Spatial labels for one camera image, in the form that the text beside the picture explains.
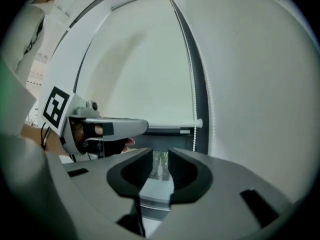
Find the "person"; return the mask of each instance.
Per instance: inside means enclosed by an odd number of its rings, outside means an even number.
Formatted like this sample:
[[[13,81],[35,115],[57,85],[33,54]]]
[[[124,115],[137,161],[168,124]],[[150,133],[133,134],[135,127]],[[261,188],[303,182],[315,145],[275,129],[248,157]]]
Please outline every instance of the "person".
[[[20,83],[26,86],[27,79],[34,62],[37,51],[44,39],[44,18],[54,6],[55,0],[28,0],[25,6],[15,17],[7,31],[0,47],[0,58],[6,66],[15,74]],[[102,135],[102,127],[95,126],[95,133]],[[25,124],[22,127],[21,136],[41,145],[46,129],[41,129]],[[84,141],[83,125],[73,123],[72,134],[76,144]],[[128,139],[127,144],[135,142]],[[47,137],[45,151],[58,155],[68,156],[64,150],[59,136],[53,131]]]

